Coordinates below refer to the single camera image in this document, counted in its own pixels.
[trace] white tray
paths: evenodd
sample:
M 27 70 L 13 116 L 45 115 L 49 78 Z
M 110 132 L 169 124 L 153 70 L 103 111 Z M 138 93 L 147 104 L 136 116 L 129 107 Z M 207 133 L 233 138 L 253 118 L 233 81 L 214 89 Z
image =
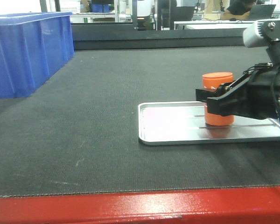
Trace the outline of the white tray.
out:
M 204 122 L 203 103 L 159 102 L 138 106 L 139 140 L 147 145 L 280 140 L 277 120 L 235 116 L 230 126 L 209 126 Z

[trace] blue crate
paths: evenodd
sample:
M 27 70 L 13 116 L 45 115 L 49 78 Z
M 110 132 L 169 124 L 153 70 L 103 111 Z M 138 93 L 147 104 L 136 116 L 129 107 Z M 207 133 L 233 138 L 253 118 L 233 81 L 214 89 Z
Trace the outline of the blue crate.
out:
M 108 13 L 108 12 L 110 12 L 110 6 L 109 5 L 107 5 L 107 4 L 104 4 L 104 13 Z
M 108 4 L 92 4 L 93 13 L 108 13 L 110 12 L 110 6 Z
M 92 4 L 91 11 L 93 13 L 102 13 L 103 12 L 103 5 L 102 4 Z
M 0 15 L 0 98 L 30 96 L 73 57 L 70 15 Z

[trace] screw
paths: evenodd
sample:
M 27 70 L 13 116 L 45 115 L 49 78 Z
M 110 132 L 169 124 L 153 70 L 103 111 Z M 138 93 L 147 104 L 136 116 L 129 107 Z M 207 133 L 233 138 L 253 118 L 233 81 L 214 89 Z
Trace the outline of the screw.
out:
M 269 27 L 269 29 L 274 29 L 275 26 L 276 26 L 276 23 L 275 22 L 270 22 L 270 23 L 268 23 L 267 26 Z

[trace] table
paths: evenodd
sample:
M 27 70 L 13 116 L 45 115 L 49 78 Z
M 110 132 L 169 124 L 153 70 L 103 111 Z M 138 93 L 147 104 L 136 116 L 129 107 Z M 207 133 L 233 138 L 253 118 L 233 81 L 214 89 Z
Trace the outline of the table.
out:
M 0 99 L 0 223 L 280 224 L 280 141 L 138 142 L 138 104 L 194 100 L 202 74 L 237 78 L 264 52 L 77 51 L 31 97 Z

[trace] robotic arm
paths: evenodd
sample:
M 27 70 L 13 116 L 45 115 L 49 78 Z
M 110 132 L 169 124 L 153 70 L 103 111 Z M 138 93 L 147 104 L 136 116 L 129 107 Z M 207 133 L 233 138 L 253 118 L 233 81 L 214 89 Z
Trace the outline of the robotic arm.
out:
M 255 21 L 243 37 L 249 48 L 268 46 L 271 62 L 248 68 L 216 90 L 196 89 L 196 100 L 205 102 L 209 113 L 280 121 L 280 19 Z

